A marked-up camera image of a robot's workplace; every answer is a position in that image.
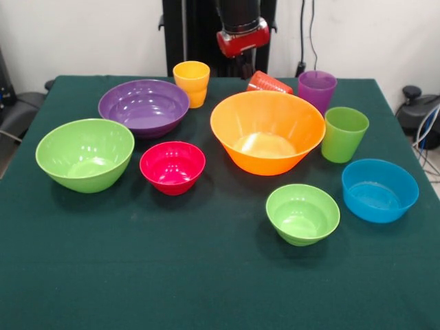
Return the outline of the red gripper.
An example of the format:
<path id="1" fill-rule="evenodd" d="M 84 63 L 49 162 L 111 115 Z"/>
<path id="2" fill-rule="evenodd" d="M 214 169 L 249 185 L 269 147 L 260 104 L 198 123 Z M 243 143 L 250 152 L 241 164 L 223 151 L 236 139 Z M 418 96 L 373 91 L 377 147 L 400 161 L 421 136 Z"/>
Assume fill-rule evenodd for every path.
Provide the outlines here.
<path id="1" fill-rule="evenodd" d="M 242 55 L 244 51 L 267 45 L 270 41 L 270 30 L 265 19 L 260 17 L 258 25 L 250 32 L 228 34 L 222 30 L 217 32 L 217 43 L 221 53 L 227 58 Z M 248 79 L 252 76 L 252 61 L 245 56 L 240 57 L 241 78 Z"/>

